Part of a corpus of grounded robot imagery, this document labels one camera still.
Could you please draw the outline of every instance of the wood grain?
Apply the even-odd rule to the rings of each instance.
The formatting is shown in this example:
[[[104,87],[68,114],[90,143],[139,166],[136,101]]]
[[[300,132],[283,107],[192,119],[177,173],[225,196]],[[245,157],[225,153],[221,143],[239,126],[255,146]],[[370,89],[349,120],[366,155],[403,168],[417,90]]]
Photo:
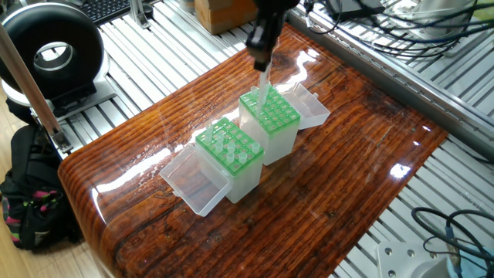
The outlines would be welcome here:
[[[332,112],[300,131],[260,185],[205,218],[159,171],[259,81],[246,51],[71,154],[59,176],[90,247],[116,276],[328,276],[446,133],[284,28],[273,83],[301,81]]]

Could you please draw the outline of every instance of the wooden pole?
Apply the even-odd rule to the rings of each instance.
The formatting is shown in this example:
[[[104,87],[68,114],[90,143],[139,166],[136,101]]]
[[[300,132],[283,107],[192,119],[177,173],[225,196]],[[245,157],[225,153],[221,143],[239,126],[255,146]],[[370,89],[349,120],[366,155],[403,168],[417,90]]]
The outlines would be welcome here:
[[[55,115],[49,109],[45,98],[41,94],[35,80],[32,78],[27,66],[22,61],[14,43],[8,36],[4,26],[0,24],[0,59],[7,66],[22,92],[28,98],[32,108],[38,114],[41,124],[46,128],[50,136],[62,131]]]

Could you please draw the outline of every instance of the black backpack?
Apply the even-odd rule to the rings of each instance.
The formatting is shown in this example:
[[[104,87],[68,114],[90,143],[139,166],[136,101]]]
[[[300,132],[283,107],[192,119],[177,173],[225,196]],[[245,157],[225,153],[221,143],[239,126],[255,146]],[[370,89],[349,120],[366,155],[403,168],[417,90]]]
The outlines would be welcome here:
[[[14,245],[33,250],[64,239],[76,242],[80,230],[57,175],[56,150],[33,126],[11,142],[12,169],[0,185],[3,219]]]

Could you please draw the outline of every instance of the clear plastic box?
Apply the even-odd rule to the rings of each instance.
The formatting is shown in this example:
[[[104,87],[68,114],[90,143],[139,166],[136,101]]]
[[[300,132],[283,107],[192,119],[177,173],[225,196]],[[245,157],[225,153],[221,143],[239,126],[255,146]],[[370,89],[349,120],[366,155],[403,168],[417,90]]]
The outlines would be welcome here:
[[[272,86],[260,113],[257,98],[256,88],[240,97],[240,129],[261,144],[264,165],[269,165],[292,152],[300,115]]]
[[[232,189],[229,180],[191,144],[161,170],[160,176],[200,216],[206,216]]]
[[[259,184],[264,150],[259,143],[225,118],[212,126],[210,139],[207,133],[205,131],[196,137],[196,151],[209,164],[221,169],[232,185],[226,197],[235,204]],[[216,144],[220,139],[222,147],[217,149]],[[231,153],[231,160],[228,159],[228,153]]]
[[[275,88],[300,114],[299,130],[316,127],[327,120],[330,111],[317,100],[302,84],[276,84]]]
[[[263,160],[260,144],[223,118],[199,134],[195,146],[187,145],[160,175],[196,214],[206,216],[223,197],[236,203],[253,190]]]

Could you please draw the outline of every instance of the metal bracket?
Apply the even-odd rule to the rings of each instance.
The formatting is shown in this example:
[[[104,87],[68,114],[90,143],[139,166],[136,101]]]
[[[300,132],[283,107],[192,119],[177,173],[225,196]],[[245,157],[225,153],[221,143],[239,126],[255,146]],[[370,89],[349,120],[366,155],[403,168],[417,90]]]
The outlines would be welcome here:
[[[63,133],[63,131],[59,131],[52,136],[53,141],[57,145],[57,147],[64,153],[68,153],[73,149],[73,146],[70,144],[69,140]]]
[[[147,21],[144,9],[142,7],[142,0],[130,0],[130,17],[142,28],[146,29],[151,27]]]
[[[435,251],[446,247],[428,246]],[[381,278],[449,278],[446,255],[428,253],[422,244],[381,242],[377,247],[378,272]]]

